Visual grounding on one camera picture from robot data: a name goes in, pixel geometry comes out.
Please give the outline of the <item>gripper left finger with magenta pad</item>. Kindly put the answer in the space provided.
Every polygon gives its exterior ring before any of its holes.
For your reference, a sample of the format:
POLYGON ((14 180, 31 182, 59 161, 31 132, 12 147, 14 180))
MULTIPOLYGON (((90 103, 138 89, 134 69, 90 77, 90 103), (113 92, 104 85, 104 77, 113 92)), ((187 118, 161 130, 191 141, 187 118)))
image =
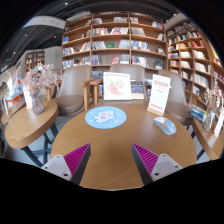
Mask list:
POLYGON ((90 144, 85 144, 65 156, 56 155, 42 169, 79 185, 91 154, 90 144))

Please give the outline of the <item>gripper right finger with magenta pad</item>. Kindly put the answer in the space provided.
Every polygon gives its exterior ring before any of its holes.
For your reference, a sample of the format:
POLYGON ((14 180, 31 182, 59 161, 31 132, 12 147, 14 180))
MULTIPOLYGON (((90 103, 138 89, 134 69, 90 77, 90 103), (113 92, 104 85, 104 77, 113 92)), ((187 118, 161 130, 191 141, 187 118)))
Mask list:
POLYGON ((138 144, 132 144, 132 155, 144 185, 182 169, 168 154, 156 154, 138 144))

